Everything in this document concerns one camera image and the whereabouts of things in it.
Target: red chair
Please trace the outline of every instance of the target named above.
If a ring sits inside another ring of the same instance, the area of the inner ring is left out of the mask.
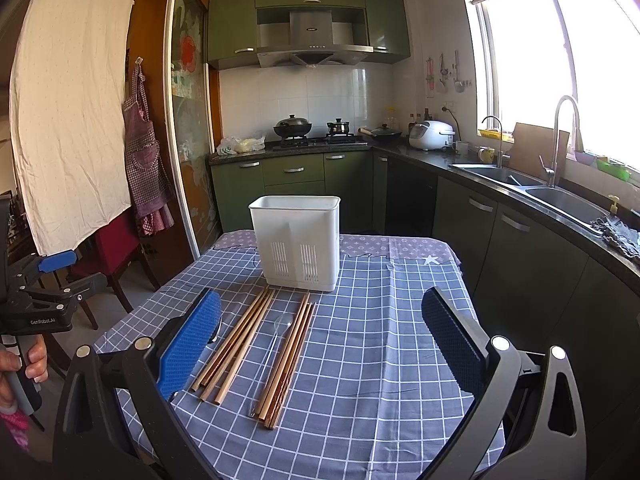
[[[160,288],[160,283],[154,276],[145,253],[142,251],[131,209],[127,209],[116,216],[109,224],[98,229],[93,236],[95,250],[86,256],[82,256],[80,260],[69,268],[67,279],[74,281],[96,272],[103,273],[124,310],[131,312],[133,308],[118,282],[130,262],[136,259],[139,260],[155,290]],[[85,304],[82,305],[82,308],[89,317],[94,330],[97,330],[98,325],[91,310]]]

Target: white rice cooker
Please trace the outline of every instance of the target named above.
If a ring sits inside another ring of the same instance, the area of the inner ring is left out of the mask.
[[[419,150],[441,150],[453,147],[453,128],[441,121],[415,123],[409,132],[409,144]]]

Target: wooden cutting board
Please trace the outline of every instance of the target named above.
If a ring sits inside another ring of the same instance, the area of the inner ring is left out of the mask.
[[[558,182],[559,175],[562,175],[564,172],[569,136],[568,132],[560,130],[556,182]],[[542,155],[545,166],[548,168],[551,167],[554,153],[553,138],[554,131],[552,128],[535,126],[534,124],[516,123],[513,129],[513,147],[509,150],[509,156],[511,158],[507,165],[512,170],[520,171],[537,178],[544,178],[538,156]]]

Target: cabinet handle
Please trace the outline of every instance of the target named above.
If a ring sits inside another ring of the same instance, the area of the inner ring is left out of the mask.
[[[476,202],[476,201],[475,201],[473,198],[471,198],[471,197],[469,197],[469,203],[470,203],[473,207],[475,207],[475,208],[479,209],[480,211],[487,211],[488,213],[490,213],[491,211],[493,211],[493,210],[494,210],[494,208],[493,208],[493,207],[491,207],[490,205],[484,205],[484,204],[481,204],[481,203],[479,203],[479,202]]]
[[[507,215],[502,215],[502,221],[505,224],[510,225],[514,229],[517,229],[518,231],[522,231],[524,233],[528,233],[531,229],[531,227],[529,227],[528,225],[518,224],[515,220],[511,220],[511,218],[509,218]]]

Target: curved faucet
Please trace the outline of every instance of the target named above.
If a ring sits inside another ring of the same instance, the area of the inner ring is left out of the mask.
[[[498,157],[496,160],[496,166],[498,168],[502,167],[502,159],[506,158],[507,160],[509,160],[509,155],[505,155],[502,152],[502,121],[500,119],[498,119],[495,115],[487,115],[487,117],[485,117],[484,119],[482,119],[482,121],[480,121],[481,123],[484,123],[489,117],[491,117],[492,119],[495,119],[496,121],[498,121],[498,124],[500,124],[500,149],[498,150]]]
[[[558,106],[556,106],[556,116],[554,118],[554,154],[551,160],[551,168],[547,168],[545,166],[545,161],[542,160],[542,155],[539,155],[538,158],[540,160],[540,164],[542,164],[542,169],[545,171],[546,175],[546,183],[549,187],[556,186],[556,173],[558,172],[558,145],[560,144],[560,126],[559,126],[559,117],[560,117],[560,108],[562,107],[562,103],[565,101],[569,101],[574,107],[574,117],[575,117],[575,137],[578,139],[580,137],[580,111],[578,110],[578,101],[576,101],[570,95],[563,95],[558,101]]]

